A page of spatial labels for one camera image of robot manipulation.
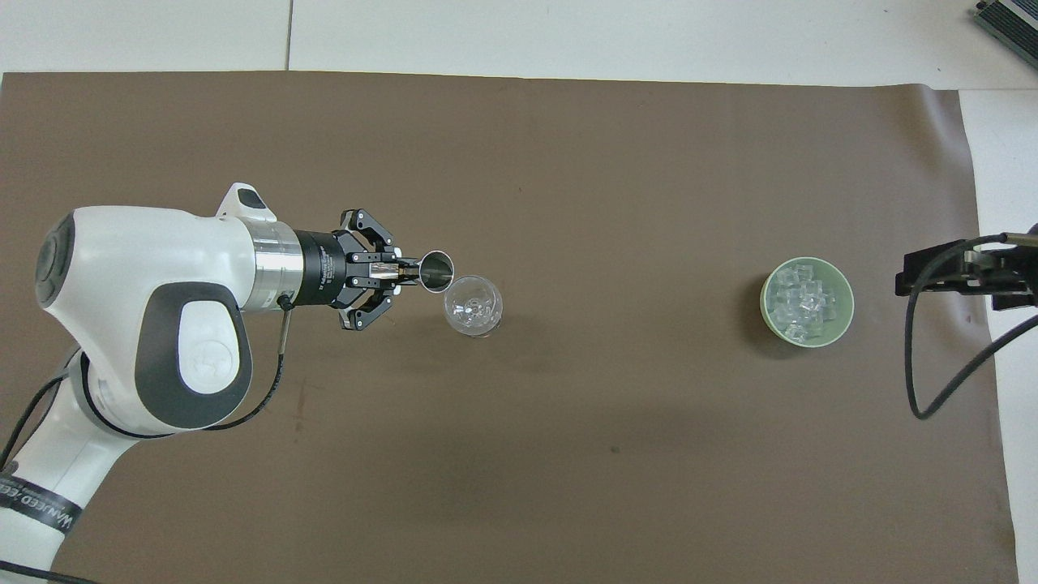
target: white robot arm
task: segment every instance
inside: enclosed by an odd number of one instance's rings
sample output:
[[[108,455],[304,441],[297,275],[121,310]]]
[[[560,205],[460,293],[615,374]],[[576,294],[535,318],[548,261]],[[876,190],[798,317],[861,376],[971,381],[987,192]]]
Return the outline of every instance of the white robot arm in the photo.
[[[361,331],[401,285],[442,291],[453,277],[445,253],[403,257],[362,208],[330,232],[295,230],[244,183],[214,217],[73,211],[40,249],[36,297],[80,350],[40,425],[0,461],[0,560],[49,569],[119,455],[212,428],[242,404],[252,377],[242,313],[330,306],[344,329]],[[0,572],[3,582],[34,580]]]

